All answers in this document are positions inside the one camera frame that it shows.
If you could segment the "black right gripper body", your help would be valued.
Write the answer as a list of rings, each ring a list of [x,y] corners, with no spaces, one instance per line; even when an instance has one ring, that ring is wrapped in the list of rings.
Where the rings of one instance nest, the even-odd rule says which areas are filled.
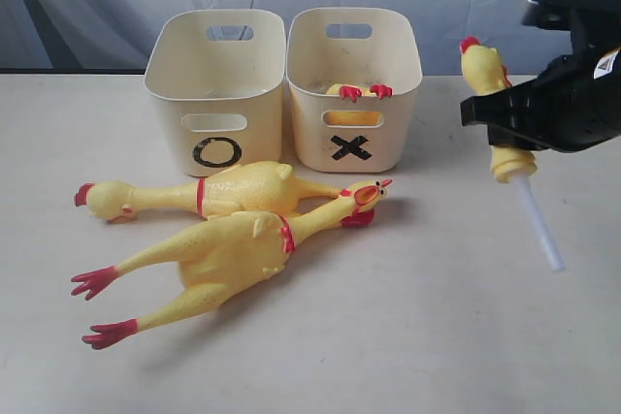
[[[572,51],[528,86],[525,138],[578,152],[620,135],[620,0],[527,0],[522,23],[569,33]]]

